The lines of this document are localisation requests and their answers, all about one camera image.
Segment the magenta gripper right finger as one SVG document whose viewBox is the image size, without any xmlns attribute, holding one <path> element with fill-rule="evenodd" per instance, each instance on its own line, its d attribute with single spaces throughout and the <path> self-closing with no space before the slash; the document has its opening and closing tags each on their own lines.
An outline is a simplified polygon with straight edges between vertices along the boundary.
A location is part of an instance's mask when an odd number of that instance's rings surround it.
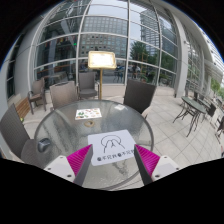
<svg viewBox="0 0 224 224">
<path fill-rule="evenodd" d="M 158 156 L 139 145 L 134 146 L 134 156 L 144 185 L 180 170 L 169 156 Z"/>
</svg>

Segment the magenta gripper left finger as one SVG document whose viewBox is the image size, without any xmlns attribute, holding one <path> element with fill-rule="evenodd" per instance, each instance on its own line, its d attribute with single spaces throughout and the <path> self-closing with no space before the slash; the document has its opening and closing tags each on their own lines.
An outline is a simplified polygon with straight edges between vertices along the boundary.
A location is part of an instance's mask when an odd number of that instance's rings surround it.
<svg viewBox="0 0 224 224">
<path fill-rule="evenodd" d="M 59 155 L 45 168 L 56 176 L 82 186 L 93 156 L 92 145 L 85 146 L 69 156 Z"/>
</svg>

